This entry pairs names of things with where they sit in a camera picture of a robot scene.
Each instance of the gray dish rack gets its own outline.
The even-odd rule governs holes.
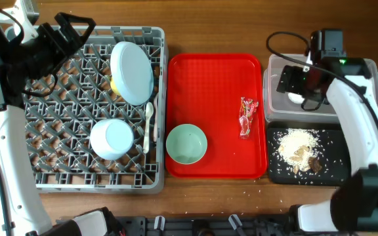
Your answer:
[[[87,27],[75,26],[81,35]],[[13,35],[12,28],[7,37]],[[132,106],[110,88],[110,54],[116,43],[128,41],[142,48],[159,77],[157,143],[150,122],[150,151],[142,151],[145,105]],[[169,51],[164,31],[157,27],[97,26],[84,47],[62,66],[58,85],[46,98],[24,96],[26,143],[36,187],[40,192],[158,193],[164,186],[165,97]],[[46,91],[54,79],[30,81],[26,89]],[[115,161],[98,157],[89,135],[97,121],[122,119],[131,125],[134,144]]]

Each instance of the wrapped candy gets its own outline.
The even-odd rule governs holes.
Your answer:
[[[250,98],[241,98],[241,106],[239,112],[239,122],[241,126],[240,138],[249,138],[252,126],[253,114],[255,114],[259,102]]]

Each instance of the wooden surface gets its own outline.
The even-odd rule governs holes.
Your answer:
[[[0,0],[0,7],[14,0]],[[60,11],[92,17],[99,26],[159,26],[170,57],[182,52],[246,52],[266,69],[265,40],[273,31],[308,36],[322,28],[342,28],[349,56],[374,60],[378,66],[378,1],[231,0],[105,1],[38,0],[38,23],[54,24]],[[275,38],[284,53],[302,53],[290,37]],[[108,207],[116,216],[228,216],[237,213],[285,212],[291,205],[330,198],[330,187],[281,186],[260,180],[179,180],[167,175],[158,195],[44,194],[52,220]]]

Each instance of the spoon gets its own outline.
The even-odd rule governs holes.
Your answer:
[[[148,102],[145,108],[144,153],[148,153],[150,149],[150,119],[153,113],[154,107],[151,102]]]
[[[154,117],[155,120],[154,120],[153,135],[154,135],[154,142],[157,142],[158,93],[156,97],[154,98],[154,108],[156,109],[156,116]]]

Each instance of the mint green bowl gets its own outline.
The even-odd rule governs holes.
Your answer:
[[[165,148],[177,163],[190,165],[199,161],[207,151],[207,137],[195,125],[175,127],[167,137]]]

